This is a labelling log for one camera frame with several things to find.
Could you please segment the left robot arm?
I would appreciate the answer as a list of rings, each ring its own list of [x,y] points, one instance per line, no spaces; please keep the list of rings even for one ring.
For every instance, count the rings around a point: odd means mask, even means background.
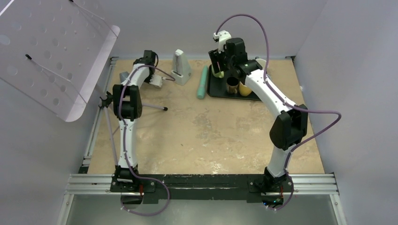
[[[114,113],[120,129],[120,158],[113,177],[112,190],[122,192],[139,192],[143,190],[138,176],[138,159],[136,155],[136,131],[138,119],[142,115],[143,104],[139,88],[145,80],[154,74],[157,54],[145,50],[143,57],[133,63],[132,72],[120,73],[120,84],[112,87]]]

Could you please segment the light green mug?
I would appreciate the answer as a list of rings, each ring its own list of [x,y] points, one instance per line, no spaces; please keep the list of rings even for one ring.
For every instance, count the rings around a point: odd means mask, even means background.
[[[220,68],[220,66],[217,65],[211,65],[211,74],[216,77],[216,78],[223,78],[224,77],[224,71]]]

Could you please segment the yellow mug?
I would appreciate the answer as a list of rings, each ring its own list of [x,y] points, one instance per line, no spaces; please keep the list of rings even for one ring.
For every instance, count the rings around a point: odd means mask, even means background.
[[[252,90],[245,86],[242,82],[239,82],[238,91],[243,97],[249,96],[252,93]]]

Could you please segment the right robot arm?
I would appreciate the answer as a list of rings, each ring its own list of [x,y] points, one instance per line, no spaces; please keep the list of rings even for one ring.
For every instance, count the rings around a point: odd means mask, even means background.
[[[248,59],[243,39],[215,36],[214,41],[218,48],[209,52],[212,71],[223,72],[248,87],[275,119],[269,132],[274,145],[271,160],[265,167],[262,181],[253,182],[253,186],[262,192],[279,190],[287,179],[291,152],[307,134],[307,107],[296,105],[273,84],[266,72],[267,65]]]

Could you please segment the brown mug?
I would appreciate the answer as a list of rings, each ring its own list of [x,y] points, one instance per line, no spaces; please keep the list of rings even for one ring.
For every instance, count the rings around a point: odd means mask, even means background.
[[[236,77],[228,77],[226,80],[226,91],[229,94],[237,94],[239,87],[239,80]]]

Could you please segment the grey dotted coffee mug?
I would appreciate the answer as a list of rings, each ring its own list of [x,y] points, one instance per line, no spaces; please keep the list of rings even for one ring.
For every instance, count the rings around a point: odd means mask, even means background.
[[[119,74],[120,82],[123,83],[129,77],[129,75],[129,72],[127,71],[121,72]]]

